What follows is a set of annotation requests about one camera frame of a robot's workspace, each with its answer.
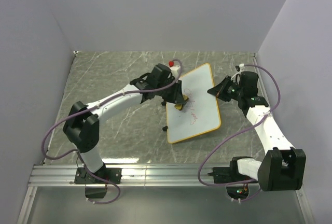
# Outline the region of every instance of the black mounting bracket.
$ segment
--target black mounting bracket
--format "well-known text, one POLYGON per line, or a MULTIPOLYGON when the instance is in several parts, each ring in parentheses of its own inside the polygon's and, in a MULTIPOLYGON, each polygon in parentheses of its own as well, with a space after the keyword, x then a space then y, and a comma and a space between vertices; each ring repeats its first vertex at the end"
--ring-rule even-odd
MULTIPOLYGON (((119 184, 121 181, 121 168, 106 168, 104 170, 104 178, 109 180, 115 184, 119 184)), ((74 184, 85 184, 85 185, 93 185, 93 184, 105 184, 104 182, 93 178, 87 173, 87 171, 83 168, 77 168, 74 184)), ((102 199, 105 197, 107 193, 107 187, 85 187, 85 196, 86 198, 92 199, 102 199)))

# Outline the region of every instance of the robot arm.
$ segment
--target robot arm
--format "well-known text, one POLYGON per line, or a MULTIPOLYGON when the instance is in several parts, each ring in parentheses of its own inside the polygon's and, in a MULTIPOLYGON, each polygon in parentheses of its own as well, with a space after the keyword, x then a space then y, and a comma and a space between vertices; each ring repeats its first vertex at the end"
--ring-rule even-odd
POLYGON ((234 177, 245 175, 257 180, 264 191, 300 189, 306 162, 304 151, 295 149, 287 140, 270 114, 267 101, 257 95, 258 75, 240 71, 236 74, 238 76, 239 82, 232 81, 234 76, 227 76, 207 92, 226 102, 236 100, 252 125, 267 115, 264 122, 255 128, 265 157, 262 162, 250 157, 235 157, 230 162, 230 173, 234 177))
POLYGON ((69 115, 86 109, 92 109, 92 111, 68 120, 63 127, 63 131, 68 139, 77 147, 85 165, 93 174, 104 178, 105 164, 100 157, 97 143, 99 141, 99 126, 106 122, 106 120, 131 106, 139 105, 146 100, 153 99, 155 96, 162 97, 166 102, 186 104, 188 98, 186 97, 185 99, 182 95, 182 82, 180 80, 162 91, 155 90, 172 83, 178 77, 179 69, 179 66, 167 67, 163 64, 158 64, 151 73, 146 73, 132 80, 115 94, 88 104, 83 104, 79 101, 72 106, 69 115), (127 91, 137 92, 124 94, 127 91), (123 94, 123 96, 101 105, 102 102, 116 94, 123 94))

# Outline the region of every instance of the handwriting on board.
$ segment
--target handwriting on board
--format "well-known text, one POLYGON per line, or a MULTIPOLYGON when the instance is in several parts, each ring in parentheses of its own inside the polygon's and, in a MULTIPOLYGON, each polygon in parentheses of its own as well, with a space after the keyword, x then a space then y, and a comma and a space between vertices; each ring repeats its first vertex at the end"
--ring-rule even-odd
POLYGON ((186 88, 183 92, 189 98, 189 101, 185 105, 185 109, 189 110, 190 113, 191 113, 190 124, 195 124, 196 121, 198 120, 198 116, 195 113, 196 112, 196 110, 195 110, 195 99, 194 99, 193 93, 188 88, 186 88))

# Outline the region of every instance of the cable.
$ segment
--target cable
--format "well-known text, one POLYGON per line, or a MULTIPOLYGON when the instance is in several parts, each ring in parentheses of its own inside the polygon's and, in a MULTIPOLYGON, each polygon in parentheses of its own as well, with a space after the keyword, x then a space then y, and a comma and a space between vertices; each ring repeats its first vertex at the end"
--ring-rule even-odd
MULTIPOLYGON (((70 154, 70 153, 72 153, 72 152, 77 152, 77 155, 78 155, 79 159, 80 159, 81 162, 84 164, 84 160, 83 160, 83 158, 81 157, 81 155, 80 155, 80 153, 79 153, 79 151, 78 151, 77 149, 71 149, 71 150, 69 150, 69 151, 65 152, 64 154, 62 154, 62 155, 60 155, 60 156, 57 156, 57 157, 50 157, 49 155, 47 155, 47 154, 46 154, 46 151, 45 151, 45 142, 46 142, 47 137, 51 134, 51 132, 52 132, 56 127, 58 127, 59 125, 61 125, 63 122, 66 122, 66 121, 68 121, 68 120, 70 120, 70 119, 72 119, 72 118, 74 118, 74 117, 80 116, 80 115, 82 115, 82 114, 85 114, 85 113, 87 113, 87 112, 89 112, 89 111, 96 110, 98 107, 105 105, 106 103, 108 103, 108 102, 110 102, 110 101, 116 99, 117 97, 120 97, 120 96, 123 96, 123 95, 126 95, 126 94, 130 94, 130 93, 154 93, 154 92, 159 92, 159 91, 165 90, 165 89, 167 89, 167 88, 173 86, 173 85, 179 80, 179 78, 180 78, 180 76, 181 76, 181 74, 182 74, 182 71, 183 71, 183 64, 182 64, 182 62, 181 62, 179 59, 173 59, 173 62, 174 62, 174 61, 179 63, 179 65, 180 65, 180 70, 179 70, 179 72, 178 72, 178 76, 175 78, 175 80, 172 81, 172 82, 171 82, 170 84, 168 84, 167 86, 164 86, 164 87, 162 87, 162 88, 157 88, 157 89, 151 89, 151 90, 134 90, 134 91, 126 91, 126 92, 124 92, 124 93, 118 93, 118 94, 116 94, 116 95, 113 95, 113 96, 107 98, 107 99, 104 100, 103 102, 101 102, 99 106, 94 106, 94 107, 91 107, 91 108, 89 108, 89 109, 86 109, 86 110, 80 111, 80 112, 78 112, 78 113, 75 113, 75 114, 69 115, 69 116, 67 116, 66 118, 64 118, 64 119, 60 120, 59 122, 55 123, 55 124, 54 124, 54 125, 53 125, 53 126, 52 126, 52 127, 46 132, 46 134, 45 134, 45 136, 43 137, 43 140, 42 140, 42 142, 41 142, 41 150, 42 150, 41 152, 42 152, 43 156, 44 156, 45 158, 49 159, 49 160, 57 160, 57 159, 61 159, 61 158, 65 157, 65 156, 67 156, 68 154, 70 154)), ((105 182, 106 184, 111 184, 111 185, 113 185, 114 187, 116 187, 117 190, 118 190, 118 194, 117 194, 117 196, 116 196, 114 199, 110 200, 110 201, 107 201, 107 202, 96 202, 96 201, 93 201, 93 200, 91 200, 91 199, 88 199, 88 201, 92 202, 93 204, 108 204, 108 203, 111 203, 111 202, 116 201, 116 200, 119 198, 119 196, 120 196, 120 194, 121 194, 121 190, 120 190, 120 187, 119 187, 119 186, 117 186, 115 183, 113 183, 113 182, 111 182, 111 181, 109 181, 109 180, 105 180, 105 179, 102 179, 101 177, 95 176, 95 175, 94 175, 94 174, 93 174, 93 173, 92 173, 92 172, 91 172, 91 171, 85 166, 85 164, 84 164, 84 169, 85 169, 85 170, 89 173, 89 175, 92 176, 93 178, 98 179, 98 180, 100 180, 100 181, 103 181, 103 182, 105 182)))
MULTIPOLYGON (((236 132, 235 134, 229 136, 228 138, 226 138, 225 140, 223 140, 220 144, 218 144, 208 155, 207 157, 204 159, 204 161, 202 162, 202 164, 200 165, 199 169, 198 169, 198 173, 197 173, 197 178, 198 178, 198 181, 203 184, 203 185, 206 185, 206 186, 211 186, 211 187, 220 187, 220 186, 228 186, 228 185, 234 185, 234 184, 244 184, 244 183, 251 183, 253 181, 256 181, 254 179, 250 179, 250 180, 243 180, 243 181, 235 181, 235 182, 232 182, 232 183, 226 183, 226 184, 210 184, 210 183, 206 183, 204 182, 202 179, 201 179, 201 171, 204 167, 204 165, 206 164, 206 162, 208 161, 208 159, 213 155, 213 153, 215 153, 224 143, 228 142, 229 140, 231 140, 232 138, 244 133, 244 132, 247 132, 251 129, 254 129, 256 128, 257 126, 259 126, 260 124, 262 124, 266 118, 268 117, 269 113, 273 112, 280 104, 280 99, 281 99, 281 94, 280 94, 280 89, 279 89, 279 86, 275 80, 275 78, 272 76, 272 74, 267 71, 265 68, 259 66, 259 65, 254 65, 254 64, 245 64, 244 65, 245 67, 256 67, 256 68, 259 68, 261 70, 263 70, 264 72, 266 72, 272 79, 274 85, 275 85, 275 88, 276 88, 276 91, 278 93, 278 100, 277 100, 277 103, 270 109, 270 111, 268 113, 266 113, 263 118, 258 122, 256 123, 255 125, 252 125, 251 127, 248 127, 248 128, 245 128, 239 132, 236 132)), ((258 191, 253 194, 252 196, 244 199, 244 200, 241 200, 241 202, 244 202, 244 201, 248 201, 250 199, 252 199, 253 197, 255 197, 256 195, 258 195, 258 193, 261 191, 261 188, 258 189, 258 191)))

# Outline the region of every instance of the table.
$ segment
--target table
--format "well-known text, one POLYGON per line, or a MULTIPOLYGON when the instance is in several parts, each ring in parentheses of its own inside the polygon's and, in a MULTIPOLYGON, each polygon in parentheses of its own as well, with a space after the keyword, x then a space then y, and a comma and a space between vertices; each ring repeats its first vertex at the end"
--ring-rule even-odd
MULTIPOLYGON (((215 85, 226 75, 233 75, 236 65, 255 63, 249 52, 77 52, 58 119, 66 117, 75 102, 102 99, 122 89, 130 80, 150 72, 157 63, 168 64, 174 58, 182 61, 184 73, 210 63, 215 85)), ((259 89, 264 92, 261 83, 259 89)), ((166 125, 166 110, 161 101, 155 97, 130 107, 100 127, 98 146, 105 163, 200 163, 224 138, 250 126, 236 102, 218 100, 222 117, 222 126, 218 130, 170 145, 166 132, 162 131, 166 125)), ((63 134, 61 125, 54 132, 48 154, 58 156, 72 148, 73 144, 63 134)), ((264 150, 254 130, 233 138, 209 162, 228 163, 235 156, 263 159, 264 150)), ((75 154, 70 154, 45 163, 73 164, 76 158, 75 154)))

